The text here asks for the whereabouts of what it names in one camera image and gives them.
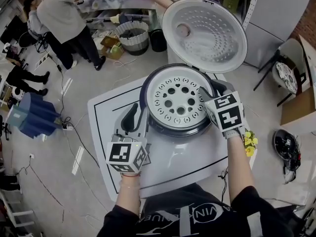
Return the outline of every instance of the white shoe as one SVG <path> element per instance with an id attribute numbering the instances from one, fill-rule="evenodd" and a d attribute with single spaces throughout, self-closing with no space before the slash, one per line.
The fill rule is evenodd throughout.
<path id="1" fill-rule="evenodd" d="M 74 62 L 73 62 L 73 64 L 72 64 L 71 68 L 74 68 L 75 66 L 77 66 L 77 64 L 78 64 L 78 61 L 77 61 L 77 60 L 74 60 Z"/>

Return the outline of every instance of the perforated metal plate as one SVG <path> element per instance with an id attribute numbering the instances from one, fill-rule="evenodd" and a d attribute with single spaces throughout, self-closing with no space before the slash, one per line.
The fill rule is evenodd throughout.
<path id="1" fill-rule="evenodd" d="M 147 88 L 151 116 L 171 129 L 195 128 L 206 118 L 200 86 L 212 92 L 209 82 L 194 69 L 183 66 L 162 70 Z"/>
<path id="2" fill-rule="evenodd" d="M 171 49 L 205 72 L 232 71 L 247 55 L 247 39 L 240 22 L 211 0 L 173 3 L 164 13 L 162 29 Z"/>

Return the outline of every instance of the black and white marker cube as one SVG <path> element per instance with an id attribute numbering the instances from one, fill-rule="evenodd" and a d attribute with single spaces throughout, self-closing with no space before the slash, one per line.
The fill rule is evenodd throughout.
<path id="1" fill-rule="evenodd" d="M 122 173 L 139 173 L 148 153 L 142 142 L 109 142 L 106 163 Z"/>
<path id="2" fill-rule="evenodd" d="M 243 105 L 237 91 L 212 99 L 205 107 L 212 123 L 221 132 L 244 125 Z"/>

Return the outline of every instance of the blue tablecloth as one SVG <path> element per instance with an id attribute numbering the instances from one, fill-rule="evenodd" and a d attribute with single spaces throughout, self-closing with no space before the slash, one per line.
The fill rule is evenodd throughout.
<path id="1" fill-rule="evenodd" d="M 35 93 L 26 93 L 19 108 L 27 112 L 25 120 L 19 130 L 34 139 L 41 134 L 51 135 L 56 128 L 62 129 L 60 124 L 54 123 L 60 114 L 55 111 L 52 103 L 43 101 L 43 97 Z"/>

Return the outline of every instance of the gray chair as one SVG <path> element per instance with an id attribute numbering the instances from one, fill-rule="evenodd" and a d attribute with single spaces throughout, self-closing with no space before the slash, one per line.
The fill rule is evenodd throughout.
<path id="1" fill-rule="evenodd" d="M 301 44 L 295 40 L 295 39 L 288 39 L 286 42 L 284 42 L 275 52 L 275 54 L 273 55 L 273 57 L 258 71 L 261 72 L 268 64 L 270 64 L 271 66 L 269 67 L 269 69 L 266 71 L 266 73 L 264 74 L 264 76 L 261 78 L 261 80 L 259 81 L 259 83 L 254 87 L 253 90 L 256 90 L 257 87 L 260 85 L 260 83 L 264 80 L 264 78 L 267 76 L 267 74 L 269 72 L 272 72 L 272 76 L 274 78 L 274 80 L 277 82 L 277 84 L 279 85 L 279 88 L 282 87 L 284 89 L 286 89 L 289 94 L 282 99 L 277 106 L 280 106 L 282 103 L 284 103 L 291 95 L 292 93 L 287 89 L 284 81 L 280 78 L 278 71 L 277 71 L 277 66 L 276 63 L 277 61 L 280 61 L 280 59 L 290 59 L 294 64 L 295 67 L 291 68 L 291 69 L 297 69 L 298 70 L 298 75 L 295 76 L 296 80 L 297 80 L 297 84 L 298 84 L 298 94 L 301 93 L 301 87 L 302 84 L 306 81 L 306 62 L 305 62 L 305 58 L 304 58 L 304 51 L 303 48 L 301 46 Z"/>

